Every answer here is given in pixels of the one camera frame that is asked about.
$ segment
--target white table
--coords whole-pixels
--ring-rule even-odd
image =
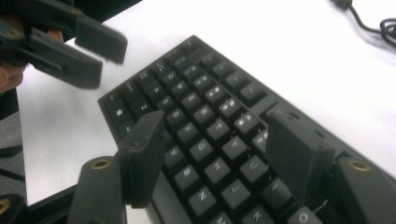
[[[392,0],[354,6],[372,27],[396,16]],[[99,89],[79,90],[32,66],[18,87],[29,204],[76,184],[86,161],[116,152],[98,98],[190,35],[396,177],[396,50],[332,1],[144,0],[106,24],[129,46],[123,66],[105,63]],[[145,210],[128,209],[128,217],[150,223]]]

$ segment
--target keyboard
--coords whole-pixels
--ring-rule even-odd
[[[338,191],[328,186],[338,158],[362,157],[197,36],[98,103],[117,144],[140,117],[165,112],[165,164],[152,198],[161,223],[350,223]],[[280,141],[269,144],[272,133]],[[313,156],[305,157],[298,141],[305,133],[329,150],[309,149]],[[302,153],[274,150],[285,145],[282,134]],[[308,157],[314,159],[304,162]],[[296,176],[309,184],[293,186]],[[319,193],[309,196],[314,186]]]

